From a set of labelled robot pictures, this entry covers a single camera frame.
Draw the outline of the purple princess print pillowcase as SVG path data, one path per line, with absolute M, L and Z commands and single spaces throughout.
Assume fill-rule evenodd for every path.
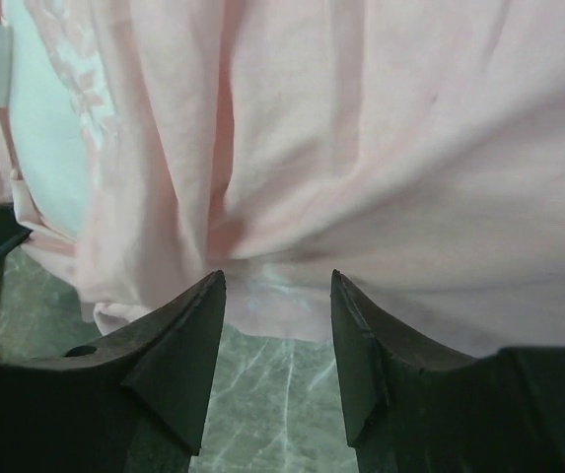
M 565 1 L 86 1 L 113 106 L 83 227 L 27 253 L 114 331 L 205 274 L 330 338 L 340 271 L 457 348 L 565 345 Z

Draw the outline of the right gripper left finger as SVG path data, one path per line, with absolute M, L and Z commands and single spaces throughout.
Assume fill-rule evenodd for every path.
M 0 472 L 185 472 L 224 324 L 216 271 L 61 356 L 0 362 Z

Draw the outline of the white pillow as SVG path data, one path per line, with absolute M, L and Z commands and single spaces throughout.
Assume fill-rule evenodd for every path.
M 6 1 L 13 33 L 9 118 L 21 181 L 45 225 L 74 238 L 112 101 L 86 1 Z

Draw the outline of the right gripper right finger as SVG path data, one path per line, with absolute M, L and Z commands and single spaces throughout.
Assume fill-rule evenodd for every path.
M 362 472 L 565 472 L 565 347 L 476 359 L 334 272 L 331 326 L 347 443 Z

